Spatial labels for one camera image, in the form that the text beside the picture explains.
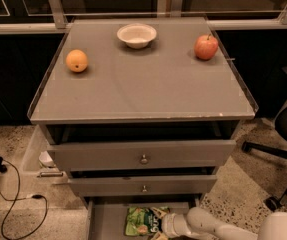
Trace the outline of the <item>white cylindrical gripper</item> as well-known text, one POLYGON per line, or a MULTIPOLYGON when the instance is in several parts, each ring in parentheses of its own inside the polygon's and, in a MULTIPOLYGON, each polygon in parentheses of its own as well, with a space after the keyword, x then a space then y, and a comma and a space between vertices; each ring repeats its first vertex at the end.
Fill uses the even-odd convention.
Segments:
POLYGON ((183 214, 170 213, 156 207, 150 210, 158 219, 162 219, 162 232, 158 231, 150 240, 169 240, 180 236, 188 236, 191 231, 183 214))

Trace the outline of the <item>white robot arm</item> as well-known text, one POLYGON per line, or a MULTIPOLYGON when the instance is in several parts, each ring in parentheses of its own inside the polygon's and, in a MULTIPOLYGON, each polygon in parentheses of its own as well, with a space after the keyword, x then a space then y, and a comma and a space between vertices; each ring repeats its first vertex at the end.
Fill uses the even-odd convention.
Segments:
POLYGON ((287 240, 287 213, 275 212, 267 216, 257 234, 216 219, 199 207, 186 214, 166 213, 158 208, 151 210, 161 220, 161 230, 151 240, 170 240, 185 236, 205 240, 208 235, 219 240, 287 240))

